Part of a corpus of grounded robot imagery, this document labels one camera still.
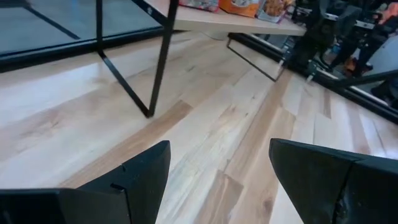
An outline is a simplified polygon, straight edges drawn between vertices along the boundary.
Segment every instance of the black metal frame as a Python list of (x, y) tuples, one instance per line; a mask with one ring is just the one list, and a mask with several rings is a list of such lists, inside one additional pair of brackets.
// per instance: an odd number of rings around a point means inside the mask
[(155, 114), (157, 99), (159, 97), (160, 85), (162, 84), (163, 72), (167, 60), (167, 54), (169, 52), (169, 45), (171, 36), (173, 34), (173, 27), (175, 22), (175, 16), (177, 14), (178, 0), (170, 1), (169, 13), (167, 18), (164, 17), (160, 12), (150, 6), (148, 3), (142, 0), (133, 0), (141, 9), (152, 16), (156, 21), (164, 26), (164, 35), (162, 45), (160, 47), (159, 60), (157, 62), (157, 69), (155, 74), (154, 86), (152, 88), (152, 96), (150, 98), (149, 107), (147, 108), (142, 100), (137, 96), (131, 86), (128, 84), (126, 79), (120, 74), (117, 68), (112, 64), (110, 59), (105, 55), (103, 48), (103, 0), (96, 0), (96, 40), (97, 40), (97, 52), (98, 55), (103, 59), (104, 63), (111, 70), (112, 74), (116, 77), (120, 85), (124, 88), (131, 99), (136, 103), (138, 108), (147, 117), (153, 117)]
[(61, 26), (59, 23), (57, 23), (54, 20), (52, 20), (52, 19), (48, 18), (47, 16), (43, 15), (42, 13), (38, 12), (34, 8), (32, 8), (30, 6), (24, 6), (24, 9), (26, 11), (32, 13), (33, 15), (38, 17), (39, 19), (42, 19), (44, 22), (50, 24), (52, 27), (56, 28), (57, 30), (63, 32), (64, 34), (66, 34), (70, 38), (75, 39), (75, 40), (80, 40), (80, 37), (77, 36), (76, 34), (74, 34), (72, 31), (70, 31), (67, 28)]
[[(246, 34), (229, 34), (229, 38), (238, 41), (239, 43), (263, 54), (276, 62), (283, 59), (283, 53), (277, 52), (276, 49), (268, 47), (267, 45), (261, 43), (260, 41), (246, 35)], [(297, 72), (298, 74), (307, 77), (308, 71), (305, 68), (300, 68), (295, 66), (294, 64), (288, 64), (289, 69)], [(376, 82), (379, 80), (385, 80), (387, 78), (392, 78), (398, 76), (398, 71), (390, 71), (379, 73), (375, 75), (369, 75), (362, 78), (347, 78), (344, 80), (333, 80), (330, 77), (326, 76), (322, 72), (317, 71), (315, 76), (313, 77), (313, 81), (319, 83), (325, 88), (334, 91), (335, 93), (367, 108), (368, 110), (392, 121), (395, 124), (398, 124), (398, 111), (390, 106), (387, 106), (374, 98), (370, 98), (354, 89), (351, 86), (362, 85), (365, 83)]]
[[(107, 35), (106, 37), (103, 37), (103, 48), (107, 49), (111, 47), (117, 47), (140, 40), (162, 36), (164, 33), (163, 30), (163, 27), (159, 25), (156, 27)], [(96, 51), (97, 40), (96, 37), (94, 37), (92, 39), (80, 39), (65, 44), (43, 46), (37, 47), (35, 49), (1, 52), (0, 73)]]
[(238, 53), (237, 51), (235, 51), (234, 49), (232, 49), (229, 45), (231, 43), (231, 38), (228, 39), (226, 47), (228, 49), (230, 49), (230, 51), (234, 52), (237, 56), (239, 56), (241, 59), (245, 60), (248, 64), (250, 64), (251, 66), (253, 66), (255, 69), (257, 69), (259, 72), (261, 72), (263, 75), (265, 75), (267, 78), (269, 78), (271, 81), (276, 82), (278, 81), (280, 75), (282, 74), (282, 72), (280, 72), (278, 74), (278, 76), (276, 78), (268, 75), (268, 73), (266, 73), (265, 71), (261, 70), (261, 68), (259, 68), (257, 65), (255, 65), (254, 63), (252, 63), (249, 59), (247, 59), (246, 57), (243, 57), (243, 55), (241, 55), (240, 53)]

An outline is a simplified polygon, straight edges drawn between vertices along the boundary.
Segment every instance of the light wood plank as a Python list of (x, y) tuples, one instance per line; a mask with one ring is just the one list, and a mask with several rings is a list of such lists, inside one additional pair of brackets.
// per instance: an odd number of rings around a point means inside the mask
[(244, 178), (244, 192), (241, 194), (230, 224), (269, 223), (274, 208), (278, 180), (268, 157), (270, 138), (289, 138), (292, 134), (294, 115), (279, 108), (275, 114), (256, 158)]
[(278, 193), (275, 197), (275, 203), (272, 211), (273, 212), (271, 215), (271, 219), (269, 220), (269, 224), (303, 223), (292, 202), (290, 201), (289, 196), (287, 195), (285, 189), (281, 184), (278, 185)]
[[(107, 51), (146, 103), (159, 40)], [(270, 138), (397, 157), (396, 125), (288, 70), (272, 83), (225, 44), (174, 35), (152, 119), (93, 54), (1, 74), (0, 188), (78, 187), (168, 139), (157, 223), (301, 223)]]
[[(146, 2), (167, 16), (170, 4), (169, 0), (146, 0)], [(178, 7), (174, 29), (280, 35), (304, 35), (305, 33), (305, 29), (287, 19), (276, 24), (228, 14), (222, 10), (212, 13), (183, 6)]]

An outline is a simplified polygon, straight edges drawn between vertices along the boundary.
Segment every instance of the wooden floor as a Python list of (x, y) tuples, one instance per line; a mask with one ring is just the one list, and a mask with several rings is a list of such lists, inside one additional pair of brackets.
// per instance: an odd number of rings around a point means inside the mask
[[(159, 43), (107, 51), (147, 104)], [(0, 188), (78, 187), (168, 139), (158, 223), (301, 223), (272, 170), (270, 138), (398, 159), (394, 124), (292, 72), (272, 83), (225, 44), (173, 37), (152, 119), (96, 54), (0, 74)]]

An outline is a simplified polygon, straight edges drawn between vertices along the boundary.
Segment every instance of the snack bag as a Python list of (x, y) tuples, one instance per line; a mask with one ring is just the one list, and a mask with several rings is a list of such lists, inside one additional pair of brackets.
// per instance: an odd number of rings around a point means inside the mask
[(257, 12), (257, 18), (278, 23), (283, 18), (286, 9), (293, 4), (293, 0), (263, 0)]
[(220, 0), (220, 8), (229, 13), (254, 17), (259, 9), (259, 0)]
[(179, 0), (181, 6), (193, 7), (210, 12), (218, 10), (218, 0)]

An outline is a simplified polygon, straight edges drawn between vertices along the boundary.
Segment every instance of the wooden tabletop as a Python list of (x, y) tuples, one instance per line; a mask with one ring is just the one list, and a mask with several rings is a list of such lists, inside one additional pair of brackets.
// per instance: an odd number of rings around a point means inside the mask
[[(167, 16), (169, 0), (146, 0), (153, 8)], [(197, 31), (240, 32), (253, 34), (304, 35), (305, 29), (284, 19), (281, 23), (261, 21), (249, 17), (216, 13), (179, 6), (174, 29)]]

